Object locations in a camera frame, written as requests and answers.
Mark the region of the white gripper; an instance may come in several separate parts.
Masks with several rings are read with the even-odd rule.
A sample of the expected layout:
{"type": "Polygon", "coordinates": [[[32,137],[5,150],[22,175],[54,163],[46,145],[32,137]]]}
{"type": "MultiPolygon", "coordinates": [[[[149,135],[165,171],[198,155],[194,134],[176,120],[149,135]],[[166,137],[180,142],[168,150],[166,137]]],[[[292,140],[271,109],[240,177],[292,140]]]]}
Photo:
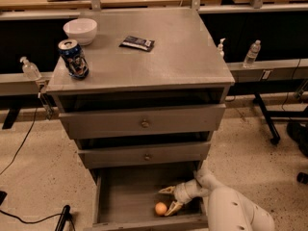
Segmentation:
{"type": "Polygon", "coordinates": [[[159,190],[161,194],[174,194],[175,200],[172,201],[169,208],[167,209],[165,216],[170,217],[177,213],[183,206],[192,201],[196,197],[204,196],[204,189],[195,180],[190,180],[185,183],[181,183],[174,186],[169,186],[159,190]]]}

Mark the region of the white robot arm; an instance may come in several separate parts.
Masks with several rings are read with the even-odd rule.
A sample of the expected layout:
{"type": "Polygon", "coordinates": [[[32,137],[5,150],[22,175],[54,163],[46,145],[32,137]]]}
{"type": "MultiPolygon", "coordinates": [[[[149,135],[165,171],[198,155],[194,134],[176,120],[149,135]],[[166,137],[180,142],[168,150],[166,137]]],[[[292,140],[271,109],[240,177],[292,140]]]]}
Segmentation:
{"type": "Polygon", "coordinates": [[[193,180],[159,190],[171,194],[166,217],[177,213],[197,197],[208,197],[209,231],[275,231],[269,212],[240,192],[222,184],[206,167],[193,173],[193,180]]]}

